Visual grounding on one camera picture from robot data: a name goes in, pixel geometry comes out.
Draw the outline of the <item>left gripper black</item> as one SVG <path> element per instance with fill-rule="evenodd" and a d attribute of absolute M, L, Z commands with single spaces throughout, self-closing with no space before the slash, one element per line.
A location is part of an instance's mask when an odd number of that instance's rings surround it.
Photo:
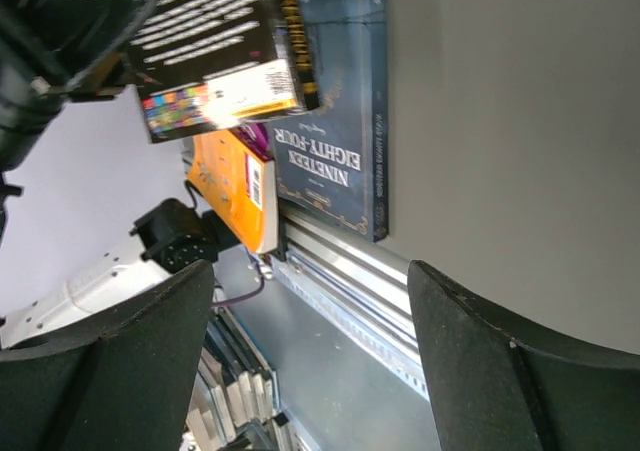
<path fill-rule="evenodd" d="M 67 102 L 114 99 L 156 0 L 1 0 L 1 168 L 16 169 Z"/>

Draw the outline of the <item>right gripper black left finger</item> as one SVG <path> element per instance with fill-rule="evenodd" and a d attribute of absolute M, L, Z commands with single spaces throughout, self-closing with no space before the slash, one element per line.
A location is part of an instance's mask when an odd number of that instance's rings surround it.
<path fill-rule="evenodd" d="M 199 261 L 2 351 L 2 449 L 178 449 L 213 291 L 213 267 Z"/>

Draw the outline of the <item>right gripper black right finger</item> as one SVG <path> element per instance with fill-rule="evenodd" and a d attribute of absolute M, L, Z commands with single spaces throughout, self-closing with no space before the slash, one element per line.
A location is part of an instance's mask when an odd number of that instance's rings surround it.
<path fill-rule="evenodd" d="M 442 449 L 638 449 L 638 355 L 544 327 L 423 261 L 407 288 Z"/>

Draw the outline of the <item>black treehouse book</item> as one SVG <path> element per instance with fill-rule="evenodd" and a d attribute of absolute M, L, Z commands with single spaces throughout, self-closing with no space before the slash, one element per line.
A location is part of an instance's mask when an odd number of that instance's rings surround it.
<path fill-rule="evenodd" d="M 321 104 L 300 0 L 157 0 L 128 56 L 152 143 Z"/>

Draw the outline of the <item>purple treehouse book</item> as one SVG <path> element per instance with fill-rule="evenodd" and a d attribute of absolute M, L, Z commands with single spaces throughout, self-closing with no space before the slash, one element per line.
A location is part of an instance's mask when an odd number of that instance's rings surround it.
<path fill-rule="evenodd" d="M 245 124 L 232 129 L 233 134 L 264 161 L 272 160 L 269 137 L 263 124 Z"/>

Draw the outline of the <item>orange yellow book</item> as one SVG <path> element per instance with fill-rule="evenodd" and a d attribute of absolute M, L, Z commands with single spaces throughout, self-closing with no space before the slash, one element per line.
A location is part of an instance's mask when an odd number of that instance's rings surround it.
<path fill-rule="evenodd" d="M 275 160 L 260 159 L 232 129 L 193 137 L 187 179 L 249 252 L 269 253 L 279 244 Z"/>

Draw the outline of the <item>dark blue Nineteen Eighty-Four book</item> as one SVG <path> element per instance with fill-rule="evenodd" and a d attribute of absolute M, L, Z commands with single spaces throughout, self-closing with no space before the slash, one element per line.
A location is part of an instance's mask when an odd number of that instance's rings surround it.
<path fill-rule="evenodd" d="M 321 105 L 271 121 L 277 189 L 369 242 L 388 234 L 387 0 L 300 0 Z"/>

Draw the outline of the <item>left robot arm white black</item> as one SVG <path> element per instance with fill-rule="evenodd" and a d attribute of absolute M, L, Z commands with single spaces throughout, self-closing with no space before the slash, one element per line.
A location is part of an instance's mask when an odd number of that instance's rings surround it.
<path fill-rule="evenodd" d="M 126 49 L 156 0 L 1 0 L 1 169 L 19 167 L 69 102 L 110 101 L 132 82 Z M 213 211 L 169 198 L 86 271 L 1 320 L 27 345 L 126 301 L 237 240 Z"/>

